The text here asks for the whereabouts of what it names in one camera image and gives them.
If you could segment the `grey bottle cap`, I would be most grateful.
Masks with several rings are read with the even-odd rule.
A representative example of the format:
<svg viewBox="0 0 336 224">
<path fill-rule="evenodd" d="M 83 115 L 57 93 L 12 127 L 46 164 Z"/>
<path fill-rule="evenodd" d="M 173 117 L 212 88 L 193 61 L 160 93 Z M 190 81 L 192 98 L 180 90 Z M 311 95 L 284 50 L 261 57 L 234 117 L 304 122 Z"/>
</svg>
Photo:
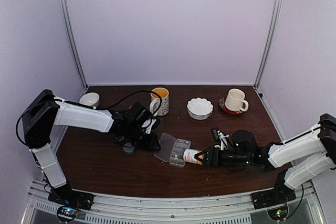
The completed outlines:
<svg viewBox="0 0 336 224">
<path fill-rule="evenodd" d="M 132 143 L 125 143 L 123 146 L 123 151 L 126 154 L 131 155 L 135 152 L 135 146 Z"/>
</svg>

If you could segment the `grey-capped orange label bottle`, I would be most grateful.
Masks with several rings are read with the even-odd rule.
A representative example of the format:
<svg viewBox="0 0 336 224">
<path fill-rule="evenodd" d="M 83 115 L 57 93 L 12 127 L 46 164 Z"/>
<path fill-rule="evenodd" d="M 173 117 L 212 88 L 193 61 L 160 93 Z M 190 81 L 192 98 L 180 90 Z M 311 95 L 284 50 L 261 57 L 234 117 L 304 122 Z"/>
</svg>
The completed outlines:
<svg viewBox="0 0 336 224">
<path fill-rule="evenodd" d="M 187 149 L 184 150 L 183 160 L 185 162 L 188 162 L 188 163 L 203 165 L 201 161 L 199 161 L 195 158 L 195 155 L 200 153 L 200 152 L 201 151 L 199 151 L 199 150 L 194 150 L 194 149 L 187 148 Z"/>
</svg>

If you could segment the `clear plastic pill organizer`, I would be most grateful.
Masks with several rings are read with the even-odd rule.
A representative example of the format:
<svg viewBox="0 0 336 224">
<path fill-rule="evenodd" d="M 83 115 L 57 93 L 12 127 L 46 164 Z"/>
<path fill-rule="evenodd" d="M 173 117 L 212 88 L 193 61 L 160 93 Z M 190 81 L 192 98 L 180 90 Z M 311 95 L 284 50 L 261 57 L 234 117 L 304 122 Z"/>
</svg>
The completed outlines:
<svg viewBox="0 0 336 224">
<path fill-rule="evenodd" d="M 172 166 L 184 167 L 186 161 L 183 154 L 187 148 L 190 148 L 191 142 L 180 138 L 175 138 L 167 133 L 162 133 L 159 144 L 160 151 L 154 152 L 154 157 L 159 160 L 169 163 Z"/>
</svg>

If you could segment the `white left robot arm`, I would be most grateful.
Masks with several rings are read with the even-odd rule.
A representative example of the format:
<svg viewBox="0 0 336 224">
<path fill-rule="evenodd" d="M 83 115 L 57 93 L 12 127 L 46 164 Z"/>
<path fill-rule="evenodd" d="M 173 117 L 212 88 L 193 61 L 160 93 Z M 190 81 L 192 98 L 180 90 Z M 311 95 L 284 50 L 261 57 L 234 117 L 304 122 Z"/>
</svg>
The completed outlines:
<svg viewBox="0 0 336 224">
<path fill-rule="evenodd" d="M 159 124 L 155 112 L 136 102 L 126 110 L 114 106 L 97 108 L 57 97 L 51 90 L 43 90 L 19 116 L 15 130 L 23 130 L 18 140 L 28 147 L 39 168 L 47 178 L 55 196 L 64 205 L 71 205 L 76 197 L 68 188 L 68 179 L 58 162 L 50 135 L 55 126 L 75 127 L 114 135 L 127 140 L 137 149 L 159 151 Z"/>
</svg>

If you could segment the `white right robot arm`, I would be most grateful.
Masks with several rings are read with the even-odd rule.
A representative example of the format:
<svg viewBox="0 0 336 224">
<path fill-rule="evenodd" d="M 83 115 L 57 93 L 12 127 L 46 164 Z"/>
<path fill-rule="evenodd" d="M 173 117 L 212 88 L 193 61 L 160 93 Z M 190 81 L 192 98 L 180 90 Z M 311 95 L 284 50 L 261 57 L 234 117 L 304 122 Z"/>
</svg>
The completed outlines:
<svg viewBox="0 0 336 224">
<path fill-rule="evenodd" d="M 284 142 L 257 145 L 253 133 L 238 130 L 231 137 L 212 129 L 217 146 L 194 155 L 204 166 L 248 165 L 264 172 L 273 171 L 294 160 L 300 164 L 279 173 L 276 187 L 269 192 L 272 203 L 279 204 L 306 181 L 328 169 L 335 169 L 335 117 L 323 114 L 309 130 Z"/>
</svg>

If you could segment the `yellow-lined patterned mug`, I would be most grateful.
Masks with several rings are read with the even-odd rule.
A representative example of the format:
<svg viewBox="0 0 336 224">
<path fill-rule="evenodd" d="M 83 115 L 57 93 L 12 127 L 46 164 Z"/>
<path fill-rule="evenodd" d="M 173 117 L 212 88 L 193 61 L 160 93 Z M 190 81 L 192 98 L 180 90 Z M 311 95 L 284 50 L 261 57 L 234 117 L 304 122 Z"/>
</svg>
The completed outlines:
<svg viewBox="0 0 336 224">
<path fill-rule="evenodd" d="M 151 93 L 150 112 L 155 116 L 165 116 L 169 113 L 169 91 L 166 88 L 154 88 Z"/>
</svg>

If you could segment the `white ceramic bowl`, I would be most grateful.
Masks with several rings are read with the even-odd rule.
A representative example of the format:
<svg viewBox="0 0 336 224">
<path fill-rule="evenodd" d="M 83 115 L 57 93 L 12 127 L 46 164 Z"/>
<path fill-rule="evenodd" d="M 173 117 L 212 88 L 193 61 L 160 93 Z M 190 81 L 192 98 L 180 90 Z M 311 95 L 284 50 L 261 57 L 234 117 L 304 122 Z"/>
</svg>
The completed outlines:
<svg viewBox="0 0 336 224">
<path fill-rule="evenodd" d="M 79 103 L 82 105 L 98 107 L 100 104 L 100 95 L 95 92 L 86 93 L 80 98 Z"/>
</svg>

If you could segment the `white scalloped dish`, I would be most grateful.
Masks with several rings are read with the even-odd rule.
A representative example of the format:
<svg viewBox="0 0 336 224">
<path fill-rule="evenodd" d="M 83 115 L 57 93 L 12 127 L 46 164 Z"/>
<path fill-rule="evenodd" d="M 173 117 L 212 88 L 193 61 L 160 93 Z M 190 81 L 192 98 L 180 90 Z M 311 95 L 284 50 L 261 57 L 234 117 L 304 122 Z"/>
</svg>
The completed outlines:
<svg viewBox="0 0 336 224">
<path fill-rule="evenodd" d="M 187 102 L 187 112 L 195 120 L 206 120 L 213 113 L 214 106 L 205 98 L 192 98 Z"/>
</svg>

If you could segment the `red saucer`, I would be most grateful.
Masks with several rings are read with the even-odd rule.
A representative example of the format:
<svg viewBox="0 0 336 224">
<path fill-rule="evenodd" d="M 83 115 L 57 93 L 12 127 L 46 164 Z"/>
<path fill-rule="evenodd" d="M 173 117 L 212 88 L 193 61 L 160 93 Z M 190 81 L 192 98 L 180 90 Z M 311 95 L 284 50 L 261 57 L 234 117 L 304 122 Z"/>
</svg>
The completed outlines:
<svg viewBox="0 0 336 224">
<path fill-rule="evenodd" d="M 230 114 L 230 115 L 240 115 L 240 114 L 243 114 L 243 111 L 239 110 L 239 111 L 231 111 L 229 110 L 226 105 L 225 105 L 225 100 L 226 98 L 225 97 L 221 97 L 218 101 L 218 106 L 219 108 L 224 111 L 225 113 L 227 114 Z"/>
</svg>

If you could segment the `white ribbed cup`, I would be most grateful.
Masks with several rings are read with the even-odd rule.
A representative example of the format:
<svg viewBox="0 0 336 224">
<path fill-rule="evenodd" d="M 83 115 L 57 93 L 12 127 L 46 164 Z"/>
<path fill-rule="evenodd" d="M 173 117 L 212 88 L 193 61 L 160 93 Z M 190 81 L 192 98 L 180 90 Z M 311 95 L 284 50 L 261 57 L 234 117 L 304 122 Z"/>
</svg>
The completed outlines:
<svg viewBox="0 0 336 224">
<path fill-rule="evenodd" d="M 225 100 L 225 107 L 233 112 L 246 112 L 249 109 L 249 103 L 245 100 L 245 93 L 240 89 L 230 89 Z"/>
</svg>

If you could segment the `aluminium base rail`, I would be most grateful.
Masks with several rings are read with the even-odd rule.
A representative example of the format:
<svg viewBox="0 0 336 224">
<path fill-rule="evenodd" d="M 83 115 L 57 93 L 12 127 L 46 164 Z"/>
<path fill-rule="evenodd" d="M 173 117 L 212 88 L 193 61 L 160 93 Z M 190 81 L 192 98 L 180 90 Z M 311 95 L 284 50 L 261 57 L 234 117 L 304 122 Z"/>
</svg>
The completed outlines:
<svg viewBox="0 0 336 224">
<path fill-rule="evenodd" d="M 296 190 L 284 205 L 257 209 L 252 193 L 191 198 L 145 198 L 93 194 L 90 210 L 81 210 L 73 223 L 275 223 L 270 214 L 288 207 L 284 223 L 325 223 L 311 182 Z"/>
</svg>

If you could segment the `aluminium frame post left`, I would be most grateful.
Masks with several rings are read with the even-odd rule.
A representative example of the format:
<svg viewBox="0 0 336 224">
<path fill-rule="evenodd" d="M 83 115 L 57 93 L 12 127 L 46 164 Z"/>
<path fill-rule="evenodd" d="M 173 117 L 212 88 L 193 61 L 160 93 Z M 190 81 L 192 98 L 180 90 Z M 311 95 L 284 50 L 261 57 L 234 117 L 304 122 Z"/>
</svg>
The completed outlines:
<svg viewBox="0 0 336 224">
<path fill-rule="evenodd" d="M 75 36 L 74 36 L 73 28 L 72 28 L 72 25 L 71 25 L 71 19 L 70 19 L 67 0 L 60 0 L 60 4 L 61 4 L 61 9 L 62 9 L 63 19 L 64 19 L 64 22 L 65 22 L 66 34 L 67 34 L 67 39 L 68 39 L 71 55 L 72 55 L 72 58 L 73 58 L 74 63 L 75 63 L 75 69 L 76 69 L 77 74 L 79 76 L 81 85 L 82 85 L 83 89 L 86 91 L 89 86 L 87 84 L 87 81 L 86 81 L 86 78 L 85 78 L 85 75 L 84 75 L 84 71 L 83 71 L 83 68 L 82 68 L 82 64 L 81 64 L 80 59 L 79 59 L 78 49 L 77 49 L 77 45 L 76 45 L 76 42 L 75 42 Z"/>
</svg>

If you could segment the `aluminium frame post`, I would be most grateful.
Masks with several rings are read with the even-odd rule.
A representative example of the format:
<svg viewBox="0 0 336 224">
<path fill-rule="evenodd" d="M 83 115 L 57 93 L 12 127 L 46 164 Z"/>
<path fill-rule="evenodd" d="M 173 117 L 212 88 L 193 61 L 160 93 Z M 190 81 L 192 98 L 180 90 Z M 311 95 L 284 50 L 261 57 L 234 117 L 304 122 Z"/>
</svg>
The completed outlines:
<svg viewBox="0 0 336 224">
<path fill-rule="evenodd" d="M 276 27 L 277 27 L 280 12 L 281 12 L 282 2 L 283 2 L 283 0 L 274 0 L 272 13 L 271 13 L 270 24 L 269 24 L 269 29 L 268 29 L 268 33 L 267 33 L 267 38 L 266 38 L 264 50 L 263 50 L 263 53 L 262 53 L 262 58 L 261 58 L 261 62 L 260 62 L 260 65 L 259 65 L 257 77 L 256 77 L 256 80 L 255 80 L 255 83 L 254 83 L 254 88 L 257 91 L 259 91 L 259 89 L 260 89 L 262 77 L 263 77 L 264 72 L 266 70 L 267 61 L 268 61 L 268 58 L 269 58 L 269 55 L 270 55 L 270 52 L 271 52 L 271 47 L 272 47 L 272 43 L 273 43 L 274 36 L 275 36 L 275 33 L 276 33 Z"/>
<path fill-rule="evenodd" d="M 82 85 L 83 89 L 86 91 L 89 86 L 87 84 L 87 81 L 86 81 L 86 78 L 85 78 L 85 75 L 84 75 L 84 71 L 83 71 L 83 68 L 82 68 L 82 64 L 81 64 L 80 59 L 79 59 L 78 49 L 77 49 L 77 45 L 76 45 L 76 42 L 75 42 L 75 36 L 74 36 L 73 28 L 72 28 L 72 25 L 71 25 L 71 19 L 70 19 L 67 0 L 60 0 L 60 4 L 61 4 L 61 9 L 62 9 L 63 19 L 64 19 L 64 22 L 65 22 L 66 34 L 67 34 L 67 39 L 68 39 L 71 55 L 72 55 L 72 58 L 73 58 L 74 63 L 75 63 L 75 69 L 76 69 L 77 74 L 79 76 L 81 85 Z"/>
</svg>

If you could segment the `aluminium frame post right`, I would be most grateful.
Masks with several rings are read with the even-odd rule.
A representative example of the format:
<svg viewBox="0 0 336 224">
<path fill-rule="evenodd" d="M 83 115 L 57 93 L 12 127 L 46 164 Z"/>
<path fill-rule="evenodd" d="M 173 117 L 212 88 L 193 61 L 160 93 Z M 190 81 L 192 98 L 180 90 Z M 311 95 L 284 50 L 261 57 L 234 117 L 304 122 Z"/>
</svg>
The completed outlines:
<svg viewBox="0 0 336 224">
<path fill-rule="evenodd" d="M 261 62 L 260 62 L 260 65 L 259 65 L 257 77 L 256 77 L 256 80 L 255 80 L 255 83 L 254 83 L 254 88 L 257 91 L 259 91 L 259 89 L 260 89 L 262 77 L 263 77 L 264 72 L 266 70 L 267 61 L 268 61 L 268 58 L 269 58 L 269 55 L 270 55 L 270 52 L 271 52 L 271 47 L 272 47 L 272 43 L 273 43 L 274 36 L 275 36 L 275 33 L 276 33 L 276 27 L 277 27 L 280 12 L 281 12 L 282 2 L 283 2 L 283 0 L 274 0 L 272 13 L 271 13 L 270 24 L 269 24 L 269 29 L 268 29 L 268 33 L 267 33 L 267 38 L 266 38 L 264 50 L 263 50 L 263 53 L 262 53 L 262 58 L 261 58 Z"/>
</svg>

